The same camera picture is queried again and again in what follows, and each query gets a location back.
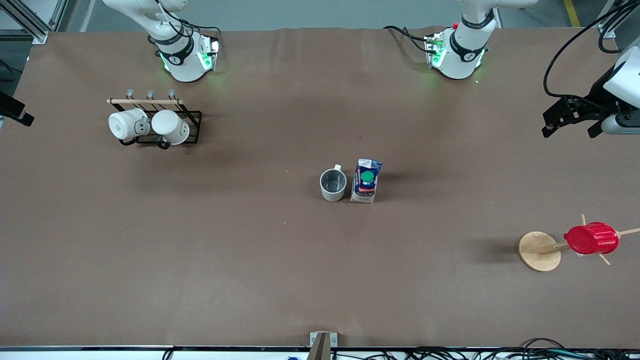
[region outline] floor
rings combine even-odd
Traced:
[[[599,14],[605,0],[573,0],[581,25]],[[460,19],[460,5],[452,0],[191,0],[180,15],[194,24],[215,25],[223,31],[280,28],[382,28],[386,25],[423,28],[449,25]],[[501,9],[505,28],[568,27],[572,22],[564,0],[539,0],[523,10]],[[72,0],[65,16],[65,31],[142,31],[131,19],[108,8],[102,0]],[[640,34],[636,11],[616,34],[627,45]],[[0,41],[0,59],[22,69],[30,41]],[[0,69],[0,79],[12,75]],[[12,94],[17,81],[0,83],[0,91]]]

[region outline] yellow floor stripe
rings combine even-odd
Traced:
[[[574,28],[580,27],[580,20],[578,20],[578,14],[575,12],[575,8],[573,7],[573,1],[564,0],[564,7],[566,8],[567,14],[569,14],[569,20],[571,20],[571,26]]]

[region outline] white mug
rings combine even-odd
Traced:
[[[109,129],[120,140],[149,134],[147,114],[138,108],[109,115]]]
[[[151,127],[161,135],[158,142],[164,141],[169,145],[182,144],[189,137],[189,125],[172,110],[157,112],[151,119]]]
[[[347,176],[342,172],[342,166],[335,165],[320,175],[320,190],[327,201],[338,201],[344,196],[347,187]]]

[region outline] table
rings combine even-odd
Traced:
[[[429,33],[433,29],[416,31]],[[544,139],[541,86],[575,29],[503,29],[453,81],[386,30],[223,34],[218,71],[166,73],[145,33],[51,33],[0,132],[2,345],[634,347],[640,240],[533,272],[518,239],[636,227],[637,137]],[[597,32],[552,73],[586,94],[614,62]],[[170,88],[200,143],[121,146],[105,103]],[[323,200],[318,177],[383,161],[374,204]]]

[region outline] green led light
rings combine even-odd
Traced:
[[[200,59],[200,62],[202,63],[202,67],[205,70],[209,70],[211,69],[212,65],[211,65],[211,57],[207,54],[202,54],[202,53],[198,53],[198,57]]]
[[[160,59],[162,59],[162,63],[164,64],[164,69],[169,71],[169,65],[166,64],[166,60],[164,59],[164,56],[162,54],[160,54]]]

